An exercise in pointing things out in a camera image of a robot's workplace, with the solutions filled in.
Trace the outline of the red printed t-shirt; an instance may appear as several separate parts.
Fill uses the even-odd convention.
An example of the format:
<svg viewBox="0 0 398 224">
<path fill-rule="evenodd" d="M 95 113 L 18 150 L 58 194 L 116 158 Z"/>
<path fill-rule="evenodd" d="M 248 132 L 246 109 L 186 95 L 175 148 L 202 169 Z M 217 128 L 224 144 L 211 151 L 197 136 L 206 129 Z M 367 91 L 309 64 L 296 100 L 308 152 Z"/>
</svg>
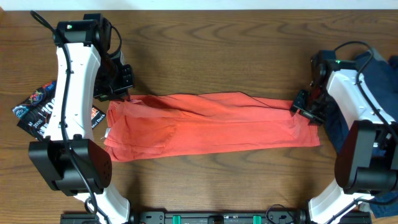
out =
<svg viewBox="0 0 398 224">
<path fill-rule="evenodd" d="M 241 92 L 132 95 L 107 110 L 105 150 L 129 162 L 276 147 L 319 146 L 318 128 L 292 102 Z"/>
</svg>

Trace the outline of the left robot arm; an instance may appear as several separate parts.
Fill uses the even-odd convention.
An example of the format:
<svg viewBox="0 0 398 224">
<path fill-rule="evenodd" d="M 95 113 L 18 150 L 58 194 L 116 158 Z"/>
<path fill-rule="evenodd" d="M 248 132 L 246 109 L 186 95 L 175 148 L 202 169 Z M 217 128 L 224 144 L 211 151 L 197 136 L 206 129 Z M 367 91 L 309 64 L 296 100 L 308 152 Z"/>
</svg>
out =
<svg viewBox="0 0 398 224">
<path fill-rule="evenodd" d="M 75 197 L 84 214 L 63 214 L 62 223 L 128 223 L 129 200 L 111 181 L 109 154 L 94 141 L 93 100 L 125 100 L 134 86 L 132 67 L 110 51 L 114 26 L 101 14 L 59 22 L 55 105 L 44 139 L 29 145 L 29 158 L 48 186 Z"/>
</svg>

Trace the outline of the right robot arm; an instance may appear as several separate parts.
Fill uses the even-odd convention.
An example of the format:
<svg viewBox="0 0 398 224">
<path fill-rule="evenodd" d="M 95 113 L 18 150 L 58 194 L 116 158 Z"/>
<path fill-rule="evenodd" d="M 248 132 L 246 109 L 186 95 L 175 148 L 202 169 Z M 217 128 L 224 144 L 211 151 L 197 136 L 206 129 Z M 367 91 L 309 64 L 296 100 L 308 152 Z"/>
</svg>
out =
<svg viewBox="0 0 398 224">
<path fill-rule="evenodd" d="M 397 202 L 397 68 L 370 52 L 338 60 L 315 54 L 312 87 L 294 99 L 291 111 L 322 125 L 336 150 L 335 177 L 295 223 L 370 223 L 364 203 Z"/>
</svg>

